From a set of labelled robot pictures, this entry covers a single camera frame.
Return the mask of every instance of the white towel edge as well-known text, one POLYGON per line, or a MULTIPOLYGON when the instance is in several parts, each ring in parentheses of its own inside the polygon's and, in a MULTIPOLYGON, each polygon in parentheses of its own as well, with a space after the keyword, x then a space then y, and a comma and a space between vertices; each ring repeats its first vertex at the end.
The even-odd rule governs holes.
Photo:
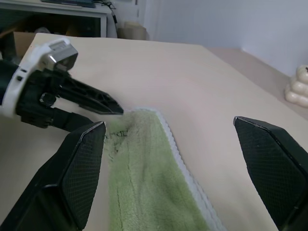
POLYGON ((130 111, 126 111, 126 112, 132 112, 132 111, 139 111, 139 110, 145 110, 145 111, 151 111, 151 112, 155 112, 157 117, 159 118, 159 121, 161 123, 161 125, 163 126, 163 129, 167 135, 169 144, 170 144, 170 148, 172 150, 172 154, 173 157, 176 161, 176 163, 178 164, 178 167, 180 168, 180 170, 183 173, 183 176, 185 178, 185 181, 188 185, 189 190, 192 193, 192 196, 194 198, 194 200, 196 201, 196 204, 203 216, 203 218, 205 219, 207 225, 209 226, 211 231, 227 231, 227 229, 224 227, 224 225, 222 224, 221 220, 219 219, 215 209, 213 208, 211 202, 209 201, 207 195, 205 194, 205 192, 203 191, 202 187, 200 186, 200 184, 197 182, 197 180, 192 176, 192 174, 190 173, 190 171, 188 171, 188 169, 186 168, 182 157, 180 155, 180 152, 176 146, 174 137, 172 135, 171 129, 168 125, 168 123, 166 122, 166 120, 164 119, 163 115, 157 111, 156 109, 153 108, 134 108, 133 110, 130 111))

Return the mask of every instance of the white wall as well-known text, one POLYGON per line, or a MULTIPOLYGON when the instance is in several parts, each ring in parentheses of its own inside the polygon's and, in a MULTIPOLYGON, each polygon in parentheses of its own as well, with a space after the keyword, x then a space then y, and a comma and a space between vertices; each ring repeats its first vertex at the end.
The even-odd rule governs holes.
POLYGON ((118 20, 118 27, 123 27, 126 21, 143 24, 146 0, 112 0, 118 20))
POLYGON ((288 75, 308 64, 307 0, 148 0, 147 4, 153 8, 147 5, 150 16, 145 17, 152 40, 242 48, 288 75))

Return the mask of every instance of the table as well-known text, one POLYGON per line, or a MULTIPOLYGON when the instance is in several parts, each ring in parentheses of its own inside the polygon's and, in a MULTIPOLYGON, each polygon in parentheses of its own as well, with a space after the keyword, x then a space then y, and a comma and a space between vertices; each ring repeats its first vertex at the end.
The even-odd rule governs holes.
POLYGON ((308 120, 307 108, 289 103, 284 99, 284 88, 290 82, 290 77, 264 64, 256 57, 240 50, 226 48, 208 48, 213 54, 230 64, 250 81, 271 94, 278 101, 308 120))
MULTIPOLYGON (((37 34, 30 49, 56 37, 37 34)), ((151 107, 163 114, 184 163, 229 231, 277 230, 249 178, 232 122, 237 115, 267 121, 285 128, 308 150, 305 118, 202 46, 111 38, 70 39, 79 52, 71 70, 74 78, 110 93, 125 109, 151 107)), ((239 62, 246 59, 246 55, 235 53, 239 62)), ((247 60, 254 71, 262 66, 262 75, 270 76, 276 71, 259 60, 247 60)), ((65 110, 92 120, 110 119, 74 104, 58 104, 64 105, 65 110)), ((56 128, 39 129, 0 118, 0 222, 66 134, 56 128)), ((108 230, 107 180, 103 156, 86 231, 108 230)))
POLYGON ((99 4, 96 8, 88 8, 47 3, 40 0, 0 0, 0 9, 100 18, 101 37, 103 38, 107 37, 107 15, 111 15, 111 10, 107 6, 99 4))

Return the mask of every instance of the cable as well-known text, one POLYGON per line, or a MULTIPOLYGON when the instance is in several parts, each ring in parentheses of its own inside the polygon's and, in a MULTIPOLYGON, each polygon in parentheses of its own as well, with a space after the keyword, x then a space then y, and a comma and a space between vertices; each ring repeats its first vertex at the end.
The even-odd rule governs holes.
POLYGON ((100 4, 102 4, 102 6, 108 6, 109 7, 109 9, 111 10, 111 15, 112 15, 114 22, 115 22, 115 29, 117 30, 117 26, 116 26, 117 19, 116 19, 116 15, 113 11, 113 10, 116 10, 116 7, 112 4, 112 2, 103 1, 103 0, 94 0, 93 3, 100 3, 100 4))

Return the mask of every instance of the green microfiber cloth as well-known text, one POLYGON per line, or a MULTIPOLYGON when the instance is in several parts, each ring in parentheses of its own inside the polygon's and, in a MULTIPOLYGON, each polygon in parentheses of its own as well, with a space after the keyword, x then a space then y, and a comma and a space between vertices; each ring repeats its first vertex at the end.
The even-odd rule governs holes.
POLYGON ((195 181, 158 112, 132 111, 107 123, 103 153, 110 167, 110 231, 226 230, 201 187, 189 187, 195 181))

